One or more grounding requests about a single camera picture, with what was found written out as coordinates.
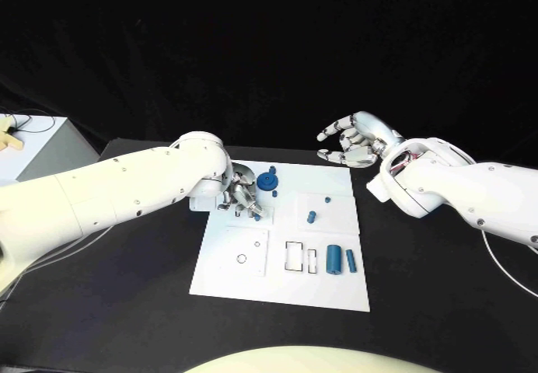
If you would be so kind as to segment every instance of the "blue object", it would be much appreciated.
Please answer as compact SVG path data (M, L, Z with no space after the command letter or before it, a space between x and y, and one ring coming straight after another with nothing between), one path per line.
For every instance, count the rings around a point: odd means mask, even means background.
M272 190L278 185L278 177L274 175L274 173L271 172L271 169L269 169L268 173L259 174L256 182L255 182L258 184L258 188L264 190L265 192Z
M353 274L356 272L353 250L344 250L344 255L347 256L349 272Z
M308 213L308 218L306 219L306 221L311 224L314 222L314 219L316 219L316 211L311 211Z
M327 246L327 274L342 273L342 248L337 245Z

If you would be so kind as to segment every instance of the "black background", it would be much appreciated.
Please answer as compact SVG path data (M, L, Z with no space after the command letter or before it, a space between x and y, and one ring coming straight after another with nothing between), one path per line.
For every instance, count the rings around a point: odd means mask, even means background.
M406 137L536 166L532 1L3 3L0 103L96 148L190 130L317 149L368 110Z
M155 145L166 143L117 140L102 157ZM226 150L233 159L326 165L311 152ZM444 373L536 372L536 299L502 274L480 233L448 206L415 219L372 198L375 172L350 170L370 312L189 295L207 213L181 200L23 277L0 312L0 363L171 373L254 348L314 345ZM492 235L490 245L538 289L536 255Z

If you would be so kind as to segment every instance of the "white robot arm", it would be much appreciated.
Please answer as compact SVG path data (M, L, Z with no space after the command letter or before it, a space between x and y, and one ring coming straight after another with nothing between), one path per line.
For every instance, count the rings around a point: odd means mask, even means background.
M370 166L378 156L383 159L366 185L381 202L391 199L417 218L448 204L471 227L538 247L536 170L476 163L438 138L405 140L365 111L336 121L317 139L339 129L344 152L323 149L318 157L350 167Z
M225 193L226 206L239 197L239 210L264 215L219 138L190 132L171 146L0 188L0 294L52 249L184 197Z

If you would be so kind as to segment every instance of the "black tabletop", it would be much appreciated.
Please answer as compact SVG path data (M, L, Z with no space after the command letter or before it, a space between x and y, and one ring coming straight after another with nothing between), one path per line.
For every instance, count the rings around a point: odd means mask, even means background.
M157 145L115 140L102 157ZM307 151L226 149L232 159L327 165ZM176 372L242 350L316 345L447 372L538 371L538 299L450 207L415 219L376 201L365 189L375 172L350 170L370 312L189 295L207 213L181 200L23 277L0 312L0 364ZM536 289L538 256L496 237L490 245Z

